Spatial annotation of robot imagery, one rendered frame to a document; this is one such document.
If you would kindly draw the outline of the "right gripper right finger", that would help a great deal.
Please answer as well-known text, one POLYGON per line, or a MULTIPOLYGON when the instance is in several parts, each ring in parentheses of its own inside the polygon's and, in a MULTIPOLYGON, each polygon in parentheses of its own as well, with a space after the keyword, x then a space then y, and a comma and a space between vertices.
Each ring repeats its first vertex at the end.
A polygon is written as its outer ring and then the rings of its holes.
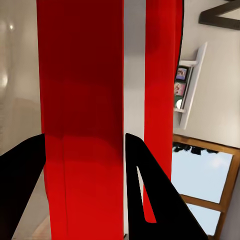
POLYGON ((129 240, 210 240, 145 142, 125 135, 129 240), (145 220, 138 171, 156 223, 145 220))

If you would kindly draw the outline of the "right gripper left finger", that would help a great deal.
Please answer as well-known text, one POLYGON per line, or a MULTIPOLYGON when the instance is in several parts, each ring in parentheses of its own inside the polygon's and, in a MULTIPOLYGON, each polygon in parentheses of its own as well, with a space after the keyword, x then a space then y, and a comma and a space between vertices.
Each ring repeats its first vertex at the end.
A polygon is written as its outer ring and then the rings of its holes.
POLYGON ((0 240, 12 240, 45 163, 45 134, 0 156, 0 240))

